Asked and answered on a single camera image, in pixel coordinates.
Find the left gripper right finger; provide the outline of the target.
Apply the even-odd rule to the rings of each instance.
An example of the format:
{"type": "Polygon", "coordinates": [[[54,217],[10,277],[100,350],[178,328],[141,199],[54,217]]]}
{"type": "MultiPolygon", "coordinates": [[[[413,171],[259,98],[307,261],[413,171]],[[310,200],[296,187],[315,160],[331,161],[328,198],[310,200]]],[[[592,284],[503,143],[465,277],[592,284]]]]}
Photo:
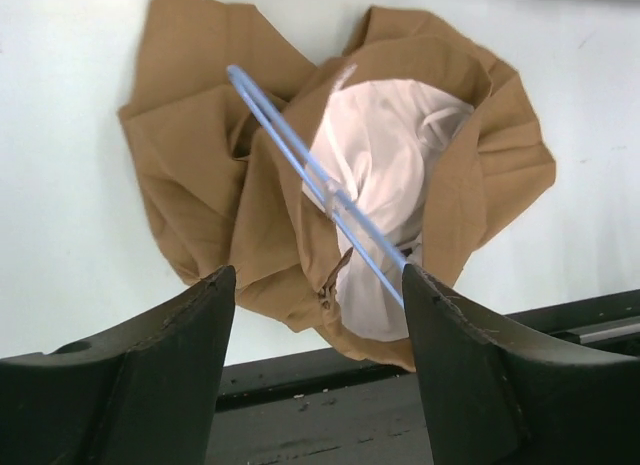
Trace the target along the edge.
{"type": "Polygon", "coordinates": [[[635,464],[639,361],[531,329],[409,264],[402,297],[437,464],[635,464]]]}

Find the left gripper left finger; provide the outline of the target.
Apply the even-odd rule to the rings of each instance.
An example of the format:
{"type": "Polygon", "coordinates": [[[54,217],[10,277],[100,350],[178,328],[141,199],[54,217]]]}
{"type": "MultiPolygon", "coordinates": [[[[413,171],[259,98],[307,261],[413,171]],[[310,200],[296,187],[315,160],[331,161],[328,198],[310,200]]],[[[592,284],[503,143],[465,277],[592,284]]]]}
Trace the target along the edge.
{"type": "Polygon", "coordinates": [[[5,464],[201,464],[235,311],[230,266],[103,332],[1,362],[5,464]]]}

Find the blue wire hanger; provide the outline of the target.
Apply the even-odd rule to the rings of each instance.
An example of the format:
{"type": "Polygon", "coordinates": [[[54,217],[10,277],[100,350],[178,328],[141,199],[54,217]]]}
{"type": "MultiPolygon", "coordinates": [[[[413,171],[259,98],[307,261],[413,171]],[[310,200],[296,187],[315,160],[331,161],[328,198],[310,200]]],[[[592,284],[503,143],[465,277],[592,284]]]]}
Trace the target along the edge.
{"type": "Polygon", "coordinates": [[[312,195],[320,202],[328,217],[346,236],[398,305],[403,306],[402,292],[385,276],[350,224],[357,224],[400,271],[407,265],[404,255],[362,213],[348,197],[346,191],[330,178],[318,160],[311,155],[299,135],[245,70],[237,65],[230,65],[227,67],[227,75],[253,116],[267,131],[312,195]]]}

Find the tan cloth garment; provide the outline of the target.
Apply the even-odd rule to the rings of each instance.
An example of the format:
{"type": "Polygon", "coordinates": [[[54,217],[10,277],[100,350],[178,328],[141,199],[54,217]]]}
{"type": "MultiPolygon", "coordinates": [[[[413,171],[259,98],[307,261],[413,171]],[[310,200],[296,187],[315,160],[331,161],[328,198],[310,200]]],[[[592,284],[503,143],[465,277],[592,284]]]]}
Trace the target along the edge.
{"type": "Polygon", "coordinates": [[[233,266],[240,306],[349,358],[413,370],[403,309],[252,116],[231,65],[447,285],[555,181],[518,72],[427,11],[373,6],[341,55],[315,65],[252,5],[149,5],[119,118],[171,267],[191,285],[233,266]]]}

